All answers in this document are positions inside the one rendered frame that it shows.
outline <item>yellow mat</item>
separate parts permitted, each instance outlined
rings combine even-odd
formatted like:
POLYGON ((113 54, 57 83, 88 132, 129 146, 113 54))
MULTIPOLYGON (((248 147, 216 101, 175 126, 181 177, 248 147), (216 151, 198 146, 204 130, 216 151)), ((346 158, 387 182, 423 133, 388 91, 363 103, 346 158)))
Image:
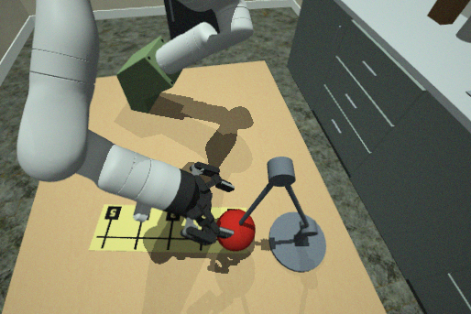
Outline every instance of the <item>yellow mat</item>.
MULTIPOLYGON (((151 252, 151 253, 233 253, 219 242, 200 245, 181 236, 186 223, 179 217, 161 210, 151 209, 148 220, 135 221, 135 205, 104 205, 93 235, 89 250, 107 252, 151 252)), ((217 220, 229 209, 246 211, 246 208, 212 207, 217 220)))

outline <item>wooden table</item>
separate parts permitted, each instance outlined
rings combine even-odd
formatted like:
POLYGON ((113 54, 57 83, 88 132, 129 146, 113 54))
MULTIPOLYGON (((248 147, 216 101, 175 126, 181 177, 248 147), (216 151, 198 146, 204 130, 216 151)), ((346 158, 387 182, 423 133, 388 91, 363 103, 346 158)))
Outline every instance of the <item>wooden table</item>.
POLYGON ((90 251, 103 206, 133 201, 75 175, 39 183, 4 314, 385 313, 264 61, 184 70, 152 114, 130 110, 116 77, 99 78, 90 129, 178 168, 219 167, 235 190, 213 188, 213 206, 248 208, 268 183, 267 162, 291 158, 292 187, 323 229, 325 258, 298 273, 271 253, 271 225, 296 211, 284 188, 252 213, 249 255, 90 251))

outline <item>white countertop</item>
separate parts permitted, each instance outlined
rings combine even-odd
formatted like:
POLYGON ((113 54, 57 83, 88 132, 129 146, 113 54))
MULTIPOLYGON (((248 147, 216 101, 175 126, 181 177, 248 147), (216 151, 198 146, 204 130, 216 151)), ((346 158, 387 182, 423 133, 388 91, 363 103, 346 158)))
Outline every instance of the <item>white countertop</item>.
POLYGON ((335 0, 471 133, 471 43, 456 37, 460 15, 440 26, 436 0, 335 0))

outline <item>table top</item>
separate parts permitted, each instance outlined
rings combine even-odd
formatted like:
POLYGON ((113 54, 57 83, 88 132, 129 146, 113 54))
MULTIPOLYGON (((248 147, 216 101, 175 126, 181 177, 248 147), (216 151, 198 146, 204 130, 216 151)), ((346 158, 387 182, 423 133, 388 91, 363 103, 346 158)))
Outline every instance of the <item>table top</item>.
POLYGON ((300 273, 270 251, 271 225, 296 211, 284 188, 252 213, 247 254, 92 251, 104 205, 135 203, 75 175, 39 183, 4 314, 385 313, 265 61, 186 69, 151 114, 130 110, 116 77, 99 78, 89 127, 178 168, 219 167, 235 190, 212 189, 214 207, 248 208, 268 183, 267 162, 291 158, 292 188, 323 230, 325 257, 300 273))
POLYGON ((460 15, 439 25, 436 0, 335 0, 381 47, 471 132, 471 43, 456 37, 460 15))

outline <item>gray cylinder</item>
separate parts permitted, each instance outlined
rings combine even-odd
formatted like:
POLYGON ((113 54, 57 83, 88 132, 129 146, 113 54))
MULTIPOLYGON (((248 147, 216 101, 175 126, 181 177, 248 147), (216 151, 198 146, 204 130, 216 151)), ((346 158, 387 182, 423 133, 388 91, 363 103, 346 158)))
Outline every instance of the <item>gray cylinder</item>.
POLYGON ((467 43, 471 43, 471 16, 466 20, 461 29, 458 30, 456 37, 467 43))
POLYGON ((268 181, 276 187, 294 183, 294 166, 288 157, 274 157, 268 162, 268 181))

